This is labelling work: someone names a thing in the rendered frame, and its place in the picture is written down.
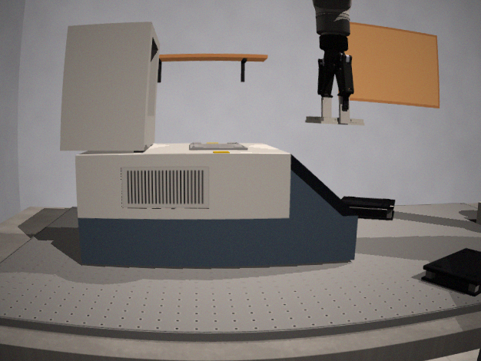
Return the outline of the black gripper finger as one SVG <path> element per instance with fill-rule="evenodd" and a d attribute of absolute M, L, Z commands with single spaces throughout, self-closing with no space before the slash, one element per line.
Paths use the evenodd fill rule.
<path fill-rule="evenodd" d="M 334 57 L 330 56 L 330 63 L 337 79 L 339 89 L 339 124 L 350 123 L 350 98 L 354 93 L 353 89 L 353 73 L 352 73 L 352 56 L 341 53 L 341 68 L 337 68 Z M 343 82 L 342 82 L 343 80 Z"/>
<path fill-rule="evenodd" d="M 335 72 L 328 70 L 329 57 L 318 59 L 318 89 L 317 93 L 321 95 L 321 117 L 332 117 L 332 87 Z M 321 90 L 322 88 L 322 90 Z"/>

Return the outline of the beige and dark blue benchtop machine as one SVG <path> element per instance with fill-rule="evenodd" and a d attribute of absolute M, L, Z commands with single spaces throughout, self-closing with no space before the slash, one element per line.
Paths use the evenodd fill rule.
<path fill-rule="evenodd" d="M 75 155 L 81 262 L 354 260 L 358 215 L 292 154 L 237 142 L 150 147 L 159 52 L 152 22 L 68 26 L 60 151 L 86 151 Z"/>

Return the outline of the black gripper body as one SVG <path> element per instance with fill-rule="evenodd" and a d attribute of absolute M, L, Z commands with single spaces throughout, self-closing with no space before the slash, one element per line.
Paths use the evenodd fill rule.
<path fill-rule="evenodd" d="M 337 68 L 341 68 L 341 53 L 345 55 L 345 51 L 348 50 L 348 38 L 343 35 L 321 35 L 320 36 L 320 49 L 324 51 L 324 57 L 333 56 Z M 333 70 L 328 62 L 328 70 Z"/>

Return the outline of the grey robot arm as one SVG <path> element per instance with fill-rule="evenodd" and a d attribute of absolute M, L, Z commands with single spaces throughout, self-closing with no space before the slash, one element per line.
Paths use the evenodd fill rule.
<path fill-rule="evenodd" d="M 313 0 L 318 35 L 350 35 L 352 0 Z"/>

